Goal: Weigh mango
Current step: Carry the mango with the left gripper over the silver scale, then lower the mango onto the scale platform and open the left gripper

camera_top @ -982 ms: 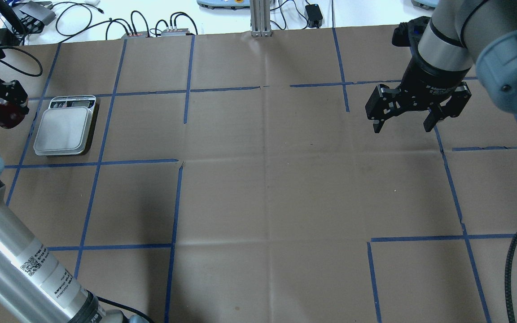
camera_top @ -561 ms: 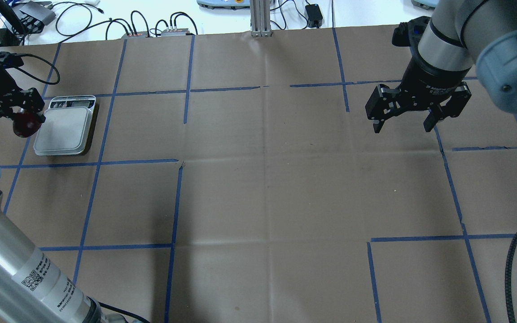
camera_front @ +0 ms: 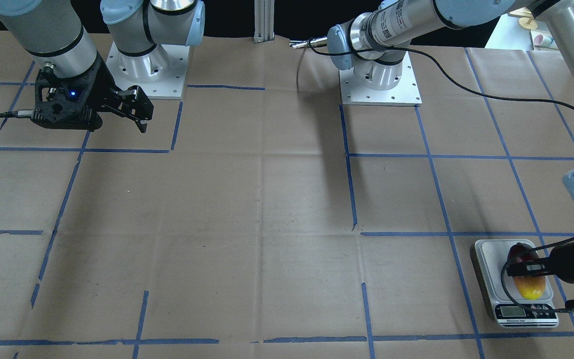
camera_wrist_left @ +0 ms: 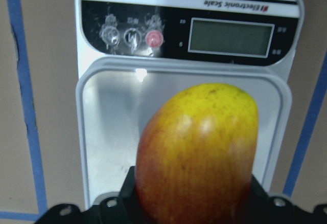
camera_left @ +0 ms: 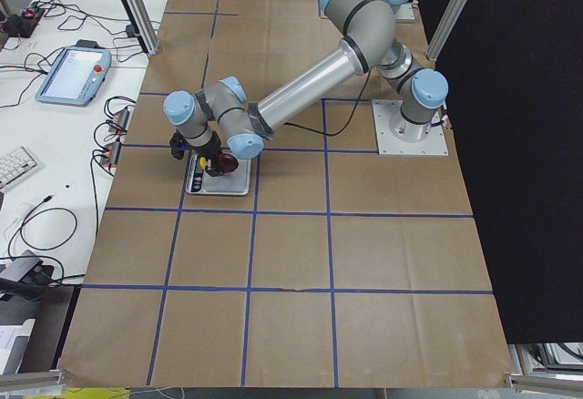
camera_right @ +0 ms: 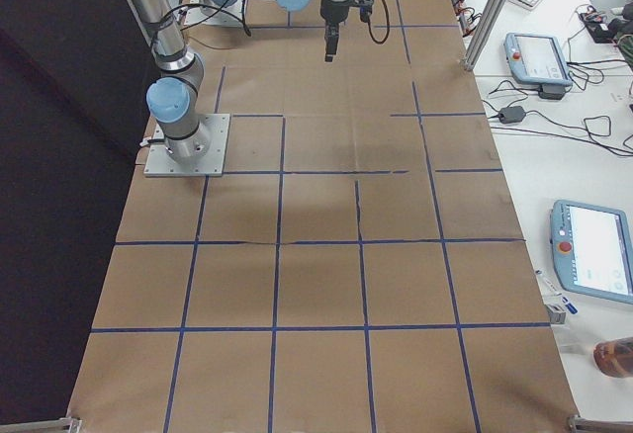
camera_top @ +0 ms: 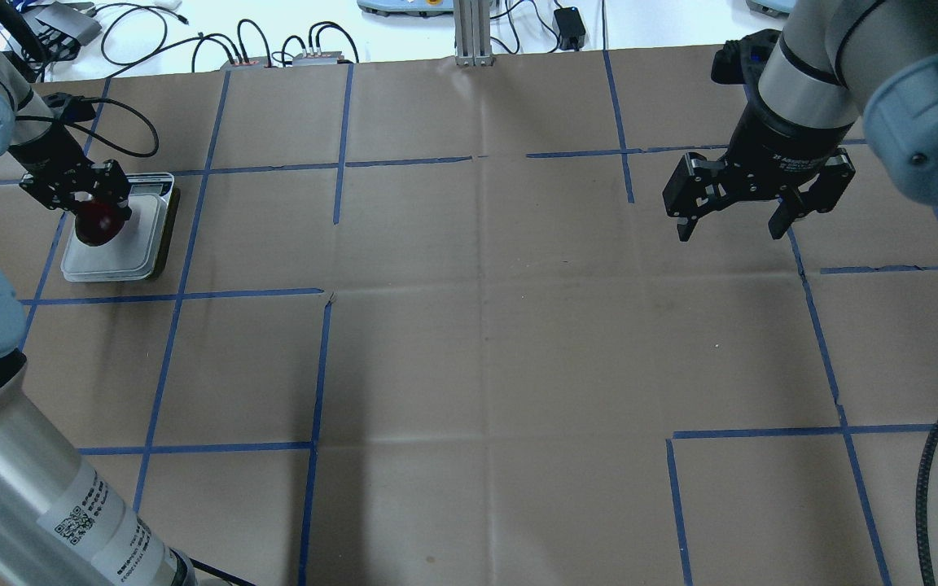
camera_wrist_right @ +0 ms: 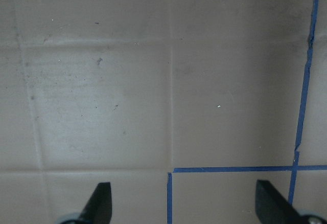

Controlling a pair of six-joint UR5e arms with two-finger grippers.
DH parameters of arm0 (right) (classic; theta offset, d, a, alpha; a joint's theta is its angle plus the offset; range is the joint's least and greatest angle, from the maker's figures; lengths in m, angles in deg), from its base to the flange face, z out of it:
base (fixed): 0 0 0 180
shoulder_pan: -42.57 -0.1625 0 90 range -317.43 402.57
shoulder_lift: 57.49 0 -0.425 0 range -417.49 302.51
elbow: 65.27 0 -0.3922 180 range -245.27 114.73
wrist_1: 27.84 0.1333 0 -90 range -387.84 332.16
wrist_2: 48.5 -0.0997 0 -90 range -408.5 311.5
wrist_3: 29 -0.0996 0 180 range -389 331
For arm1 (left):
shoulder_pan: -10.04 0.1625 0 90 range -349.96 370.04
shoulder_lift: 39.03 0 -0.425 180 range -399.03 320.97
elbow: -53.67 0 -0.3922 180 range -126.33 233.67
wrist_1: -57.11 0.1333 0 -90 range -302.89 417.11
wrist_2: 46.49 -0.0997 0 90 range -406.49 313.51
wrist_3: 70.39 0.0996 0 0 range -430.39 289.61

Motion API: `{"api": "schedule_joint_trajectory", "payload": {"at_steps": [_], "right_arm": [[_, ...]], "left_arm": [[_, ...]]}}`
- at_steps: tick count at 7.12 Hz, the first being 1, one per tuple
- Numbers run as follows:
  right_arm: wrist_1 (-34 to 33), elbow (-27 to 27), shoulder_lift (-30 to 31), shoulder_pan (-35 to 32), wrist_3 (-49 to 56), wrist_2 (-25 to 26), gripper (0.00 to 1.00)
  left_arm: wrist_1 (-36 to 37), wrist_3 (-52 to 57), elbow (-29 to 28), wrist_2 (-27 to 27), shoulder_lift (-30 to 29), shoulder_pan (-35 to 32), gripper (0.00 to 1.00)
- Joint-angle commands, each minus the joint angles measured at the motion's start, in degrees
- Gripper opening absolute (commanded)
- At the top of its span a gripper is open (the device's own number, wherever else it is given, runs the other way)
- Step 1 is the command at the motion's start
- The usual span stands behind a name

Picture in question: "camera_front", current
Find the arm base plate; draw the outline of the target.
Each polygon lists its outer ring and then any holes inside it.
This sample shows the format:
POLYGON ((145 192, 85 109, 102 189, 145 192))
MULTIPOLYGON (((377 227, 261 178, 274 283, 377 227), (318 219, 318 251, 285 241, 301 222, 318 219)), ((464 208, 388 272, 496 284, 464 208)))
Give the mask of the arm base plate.
POLYGON ((149 54, 130 57, 112 43, 106 65, 123 90, 138 85, 150 99, 182 100, 191 49, 164 44, 149 54))
POLYGON ((362 62, 341 70, 341 99, 344 105, 419 106, 423 103, 410 56, 401 63, 384 65, 362 62))

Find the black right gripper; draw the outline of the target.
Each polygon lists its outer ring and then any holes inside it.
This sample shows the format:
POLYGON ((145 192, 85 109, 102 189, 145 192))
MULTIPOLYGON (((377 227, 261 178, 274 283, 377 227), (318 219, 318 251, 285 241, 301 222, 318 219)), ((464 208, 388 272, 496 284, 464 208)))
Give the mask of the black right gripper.
POLYGON ((87 130, 97 130, 103 125, 99 112, 111 112, 134 122, 138 130, 146 133, 148 122, 152 120, 153 103, 145 91, 137 85, 123 90, 116 86, 100 54, 97 54, 90 75, 94 77, 90 93, 86 99, 87 130))

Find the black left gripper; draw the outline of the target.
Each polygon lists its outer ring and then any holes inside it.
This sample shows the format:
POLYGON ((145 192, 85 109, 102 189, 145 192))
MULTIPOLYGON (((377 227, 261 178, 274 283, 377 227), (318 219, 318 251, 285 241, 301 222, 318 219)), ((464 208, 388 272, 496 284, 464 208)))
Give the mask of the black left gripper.
POLYGON ((574 284, 574 244, 554 247, 549 259, 533 259, 508 264, 510 277, 540 277, 555 275, 566 283, 574 284))

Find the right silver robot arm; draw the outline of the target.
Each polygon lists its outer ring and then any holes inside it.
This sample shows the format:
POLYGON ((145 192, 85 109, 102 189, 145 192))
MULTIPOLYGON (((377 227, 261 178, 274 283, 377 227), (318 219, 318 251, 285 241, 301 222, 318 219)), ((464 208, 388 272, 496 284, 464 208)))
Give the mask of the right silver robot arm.
POLYGON ((144 84, 173 73, 165 46, 201 43, 202 0, 103 0, 102 18, 113 37, 118 68, 132 84, 119 86, 68 0, 0 0, 0 21, 34 59, 35 105, 0 118, 29 118, 44 129, 102 127, 100 112, 135 123, 141 133, 153 117, 144 84))

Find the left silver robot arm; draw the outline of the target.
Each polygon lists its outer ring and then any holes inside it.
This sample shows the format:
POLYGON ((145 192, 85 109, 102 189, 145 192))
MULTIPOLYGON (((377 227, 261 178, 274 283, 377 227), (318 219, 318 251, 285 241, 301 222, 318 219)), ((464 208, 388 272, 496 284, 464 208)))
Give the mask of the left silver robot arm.
MULTIPOLYGON (((479 25, 520 7, 547 24, 574 76, 574 0, 387 0, 377 11, 331 28, 326 46, 337 68, 357 68, 354 60, 380 61, 387 53, 404 51, 402 43, 433 30, 479 25)), ((564 175, 563 184, 574 200, 574 170, 564 175)), ((574 283, 574 243, 555 247, 544 264, 519 265, 509 273, 526 274, 528 268, 574 283)))

